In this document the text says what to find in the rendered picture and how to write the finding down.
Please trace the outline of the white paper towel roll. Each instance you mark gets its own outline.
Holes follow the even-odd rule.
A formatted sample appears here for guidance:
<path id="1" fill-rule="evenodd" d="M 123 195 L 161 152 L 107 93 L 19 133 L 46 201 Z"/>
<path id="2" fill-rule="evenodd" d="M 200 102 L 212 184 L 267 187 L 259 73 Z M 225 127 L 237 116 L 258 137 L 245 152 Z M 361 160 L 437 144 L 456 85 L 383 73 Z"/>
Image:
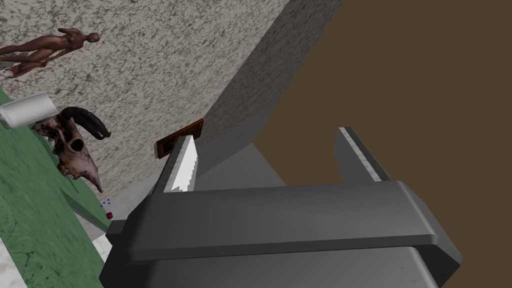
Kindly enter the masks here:
<path id="1" fill-rule="evenodd" d="M 0 123 L 6 129 L 16 129 L 59 113 L 44 92 L 0 105 Z"/>

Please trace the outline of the horned animal skull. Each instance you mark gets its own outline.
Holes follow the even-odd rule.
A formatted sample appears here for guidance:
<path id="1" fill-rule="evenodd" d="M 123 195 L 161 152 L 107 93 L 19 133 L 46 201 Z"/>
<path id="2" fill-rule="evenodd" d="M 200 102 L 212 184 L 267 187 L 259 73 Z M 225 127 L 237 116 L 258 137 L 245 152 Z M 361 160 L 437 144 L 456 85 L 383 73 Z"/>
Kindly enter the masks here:
<path id="1" fill-rule="evenodd" d="M 74 180 L 83 177 L 102 193 L 98 168 L 90 157 L 77 125 L 97 140 L 111 136 L 97 116 L 77 106 L 66 107 L 55 116 L 37 121 L 31 129 L 54 142 L 52 153 L 59 159 L 57 168 L 63 176 L 70 175 Z"/>

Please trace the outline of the brown human figure statue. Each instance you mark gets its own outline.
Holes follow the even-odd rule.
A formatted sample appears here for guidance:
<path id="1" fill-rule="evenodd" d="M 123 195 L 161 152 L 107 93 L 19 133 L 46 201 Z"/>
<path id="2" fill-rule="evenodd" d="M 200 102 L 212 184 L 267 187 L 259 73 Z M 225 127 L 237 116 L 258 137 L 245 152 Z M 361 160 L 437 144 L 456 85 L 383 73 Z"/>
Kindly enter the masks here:
<path id="1" fill-rule="evenodd" d="M 61 56 L 81 49 L 84 42 L 100 40 L 98 33 L 84 34 L 77 28 L 59 28 L 62 35 L 44 35 L 21 45 L 8 45 L 0 48 L 0 62 L 13 62 L 18 65 L 7 68 L 0 79 L 17 78 L 36 68 L 45 67 Z"/>

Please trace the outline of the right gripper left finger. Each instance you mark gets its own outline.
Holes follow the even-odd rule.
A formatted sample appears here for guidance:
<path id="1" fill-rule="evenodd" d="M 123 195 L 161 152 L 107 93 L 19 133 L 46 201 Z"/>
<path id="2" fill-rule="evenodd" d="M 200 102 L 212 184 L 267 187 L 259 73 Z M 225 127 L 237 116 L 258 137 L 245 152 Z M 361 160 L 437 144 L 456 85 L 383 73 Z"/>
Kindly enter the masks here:
<path id="1" fill-rule="evenodd" d="M 198 154 L 192 135 L 179 136 L 152 193 L 186 192 L 194 189 Z"/>

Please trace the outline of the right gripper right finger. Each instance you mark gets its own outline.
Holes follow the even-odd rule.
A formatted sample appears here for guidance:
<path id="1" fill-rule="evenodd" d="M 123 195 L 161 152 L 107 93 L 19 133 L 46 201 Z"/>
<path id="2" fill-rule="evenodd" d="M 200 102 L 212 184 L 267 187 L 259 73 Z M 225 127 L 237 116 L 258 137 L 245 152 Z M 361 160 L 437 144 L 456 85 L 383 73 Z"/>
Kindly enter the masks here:
<path id="1" fill-rule="evenodd" d="M 352 127 L 336 130 L 333 155 L 343 183 L 391 181 Z"/>

